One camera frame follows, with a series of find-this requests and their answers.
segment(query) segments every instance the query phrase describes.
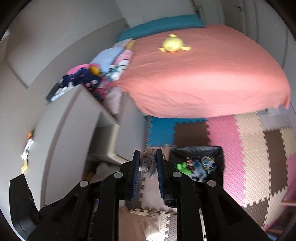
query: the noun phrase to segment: beige cloth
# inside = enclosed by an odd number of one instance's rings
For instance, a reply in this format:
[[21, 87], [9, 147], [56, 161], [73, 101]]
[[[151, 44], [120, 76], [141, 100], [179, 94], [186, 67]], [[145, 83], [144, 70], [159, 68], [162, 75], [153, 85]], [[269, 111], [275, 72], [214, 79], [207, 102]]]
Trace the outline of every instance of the beige cloth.
[[119, 208], [119, 241], [145, 241], [148, 235], [159, 232], [158, 213], [147, 215], [130, 213], [126, 206]]

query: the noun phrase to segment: pink foam tile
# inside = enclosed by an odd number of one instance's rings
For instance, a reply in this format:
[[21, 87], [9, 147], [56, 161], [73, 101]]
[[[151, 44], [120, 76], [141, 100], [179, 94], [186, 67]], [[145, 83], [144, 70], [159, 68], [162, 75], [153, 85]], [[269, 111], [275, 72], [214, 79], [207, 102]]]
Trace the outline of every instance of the pink foam tile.
[[296, 154], [287, 157], [288, 190], [285, 200], [296, 200]]
[[245, 170], [242, 141], [233, 115], [209, 118], [207, 121], [210, 144], [223, 148], [225, 191], [240, 205], [245, 197]]

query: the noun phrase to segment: bed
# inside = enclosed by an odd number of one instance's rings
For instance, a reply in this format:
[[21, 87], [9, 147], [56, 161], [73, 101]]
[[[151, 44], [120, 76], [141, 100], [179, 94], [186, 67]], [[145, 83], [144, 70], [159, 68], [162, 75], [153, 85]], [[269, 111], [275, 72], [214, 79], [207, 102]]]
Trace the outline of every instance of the bed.
[[[169, 34], [190, 51], [161, 52]], [[133, 60], [114, 82], [145, 114], [209, 118], [286, 108], [290, 86], [276, 60], [259, 44], [224, 25], [187, 28], [138, 38]]]

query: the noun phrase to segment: bright green plush toy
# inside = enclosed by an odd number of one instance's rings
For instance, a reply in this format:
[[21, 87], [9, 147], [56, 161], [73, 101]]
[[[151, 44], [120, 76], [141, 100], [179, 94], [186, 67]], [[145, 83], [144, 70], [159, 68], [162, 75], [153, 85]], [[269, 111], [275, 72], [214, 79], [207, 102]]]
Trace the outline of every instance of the bright green plush toy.
[[174, 53], [180, 49], [188, 51], [191, 50], [191, 47], [185, 46], [183, 40], [177, 38], [175, 34], [170, 34], [169, 37], [163, 41], [162, 47], [159, 48], [161, 52], [169, 51], [171, 53]]
[[186, 162], [182, 162], [181, 164], [177, 164], [177, 169], [186, 174], [187, 176], [192, 175], [192, 171], [190, 171], [189, 169], [187, 169], [187, 163]]

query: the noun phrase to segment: light blue cushion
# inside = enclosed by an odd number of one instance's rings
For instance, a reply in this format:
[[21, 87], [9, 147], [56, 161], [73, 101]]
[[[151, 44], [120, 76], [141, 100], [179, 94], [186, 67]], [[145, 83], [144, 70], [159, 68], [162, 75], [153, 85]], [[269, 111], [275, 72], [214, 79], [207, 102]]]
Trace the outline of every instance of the light blue cushion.
[[124, 51], [123, 47], [113, 47], [100, 52], [90, 64], [99, 64], [101, 72], [109, 72], [109, 66], [113, 64], [116, 58]]
[[175, 17], [165, 17], [153, 20], [144, 24], [137, 25], [133, 28], [127, 29], [121, 33], [117, 42], [133, 38], [157, 34], [161, 32], [184, 29], [184, 28], [203, 28], [205, 25], [201, 19], [194, 14], [180, 15]]

